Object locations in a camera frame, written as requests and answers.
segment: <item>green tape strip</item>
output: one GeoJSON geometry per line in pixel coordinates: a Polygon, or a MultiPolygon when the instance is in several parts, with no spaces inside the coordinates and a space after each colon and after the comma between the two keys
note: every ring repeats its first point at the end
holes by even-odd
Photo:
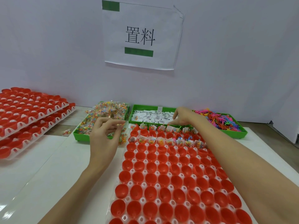
{"type": "Polygon", "coordinates": [[[102,9],[119,12],[119,2],[102,0],[102,9]]]}
{"type": "Polygon", "coordinates": [[[135,49],[135,48],[125,47],[125,54],[152,57],[153,54],[154,54],[154,51],[153,50],[147,50],[147,49],[135,49]]]}

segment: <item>wall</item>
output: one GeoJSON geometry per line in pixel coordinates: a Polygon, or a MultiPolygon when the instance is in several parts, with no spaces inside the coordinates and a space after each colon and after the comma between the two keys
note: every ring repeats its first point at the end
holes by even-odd
{"type": "Polygon", "coordinates": [[[185,13],[180,47],[175,70],[159,71],[104,62],[101,0],[0,0],[0,88],[29,87],[82,106],[209,107],[269,122],[299,80],[295,68],[282,73],[297,58],[299,0],[172,3],[185,13]]]}

